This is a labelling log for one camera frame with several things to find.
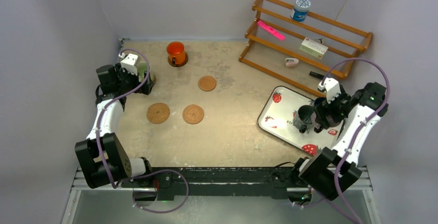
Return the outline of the light green mug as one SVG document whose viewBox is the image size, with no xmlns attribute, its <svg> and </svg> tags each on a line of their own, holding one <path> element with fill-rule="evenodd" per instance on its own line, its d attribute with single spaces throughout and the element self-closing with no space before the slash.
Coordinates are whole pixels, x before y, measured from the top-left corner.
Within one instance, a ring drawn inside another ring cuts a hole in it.
<svg viewBox="0 0 438 224">
<path fill-rule="evenodd" d="M 149 79 L 150 79 L 150 75 L 152 73 L 154 74 L 154 72 L 149 68 L 148 64 L 144 61 L 141 61 L 137 64 L 137 72 L 138 72 L 138 80 L 140 82 L 144 80 L 147 72 L 149 72 Z"/>
</svg>

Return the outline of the woven rattan coaster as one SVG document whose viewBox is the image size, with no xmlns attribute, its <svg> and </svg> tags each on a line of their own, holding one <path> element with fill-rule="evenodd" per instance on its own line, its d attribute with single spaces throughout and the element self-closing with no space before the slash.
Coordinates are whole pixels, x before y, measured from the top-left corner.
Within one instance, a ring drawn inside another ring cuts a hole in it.
<svg viewBox="0 0 438 224">
<path fill-rule="evenodd" d="M 204 110 L 195 104 L 187 106 L 182 112 L 182 118 L 186 123 L 198 124 L 205 116 Z"/>
<path fill-rule="evenodd" d="M 168 105 L 164 103 L 154 103 L 147 109 L 147 119 L 153 124 L 160 124 L 165 122 L 170 115 Z"/>
</svg>

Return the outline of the orange mug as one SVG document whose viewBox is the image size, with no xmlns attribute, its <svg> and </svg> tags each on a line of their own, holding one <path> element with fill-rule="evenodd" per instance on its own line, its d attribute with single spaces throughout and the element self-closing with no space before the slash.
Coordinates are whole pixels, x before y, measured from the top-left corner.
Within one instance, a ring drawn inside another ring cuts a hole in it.
<svg viewBox="0 0 438 224">
<path fill-rule="evenodd" d="M 166 48 L 168 57 L 175 58 L 176 63 L 182 63 L 186 57 L 188 57 L 185 52 L 184 45 L 179 41 L 171 42 L 167 45 Z"/>
</svg>

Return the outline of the dark brown wooden coaster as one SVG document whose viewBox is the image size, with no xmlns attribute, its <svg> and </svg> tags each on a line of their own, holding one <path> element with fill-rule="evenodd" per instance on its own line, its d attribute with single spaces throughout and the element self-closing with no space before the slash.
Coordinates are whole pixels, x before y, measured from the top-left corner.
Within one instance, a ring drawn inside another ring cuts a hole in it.
<svg viewBox="0 0 438 224">
<path fill-rule="evenodd" d="M 182 63 L 176 63 L 175 58 L 167 58 L 168 63 L 172 66 L 172 67 L 182 67 L 185 66 L 186 63 L 188 62 L 188 57 L 185 58 L 185 60 Z"/>
</svg>

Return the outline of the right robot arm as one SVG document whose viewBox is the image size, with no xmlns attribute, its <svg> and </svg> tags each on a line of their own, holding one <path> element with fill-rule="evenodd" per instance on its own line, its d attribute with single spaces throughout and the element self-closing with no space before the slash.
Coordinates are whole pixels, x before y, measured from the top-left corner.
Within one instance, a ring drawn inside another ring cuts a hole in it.
<svg viewBox="0 0 438 224">
<path fill-rule="evenodd" d="M 311 122 L 315 132 L 343 124 L 337 141 L 312 158 L 298 160 L 290 180 L 296 186 L 307 183 L 329 200 L 336 199 L 361 176 L 358 157 L 372 128 L 388 110 L 389 88 L 377 82 L 367 83 L 354 95 L 345 92 L 334 78 L 325 77 L 318 90 L 326 93 L 323 102 L 313 106 Z"/>
</svg>

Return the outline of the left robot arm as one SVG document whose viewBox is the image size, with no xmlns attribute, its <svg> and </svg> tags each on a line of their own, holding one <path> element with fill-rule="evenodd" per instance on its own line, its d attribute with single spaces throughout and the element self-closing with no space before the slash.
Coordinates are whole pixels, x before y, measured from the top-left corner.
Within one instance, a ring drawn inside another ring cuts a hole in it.
<svg viewBox="0 0 438 224">
<path fill-rule="evenodd" d="M 120 62 L 97 68 L 97 114 L 85 140 L 74 150 L 89 188 L 105 185 L 118 188 L 123 181 L 133 180 L 140 187 L 153 183 L 154 173 L 144 158 L 130 159 L 116 131 L 124 113 L 127 96 L 133 93 L 149 95 L 155 85 L 148 59 L 134 49 L 118 54 Z"/>
</svg>

